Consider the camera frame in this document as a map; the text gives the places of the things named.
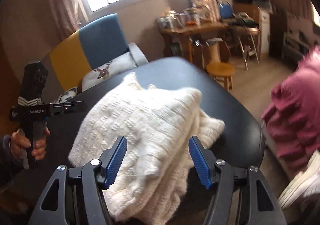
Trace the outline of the person's left hand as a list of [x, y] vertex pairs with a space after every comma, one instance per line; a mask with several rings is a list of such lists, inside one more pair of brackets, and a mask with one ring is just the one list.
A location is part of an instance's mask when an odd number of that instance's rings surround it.
[[[47, 137], [50, 135], [49, 129], [46, 127], [42, 133], [40, 140], [35, 142], [34, 149], [31, 154], [35, 160], [42, 160], [46, 155]], [[31, 142], [21, 132], [20, 129], [17, 132], [12, 133], [10, 137], [10, 151], [14, 158], [22, 160], [22, 150], [31, 147]]]

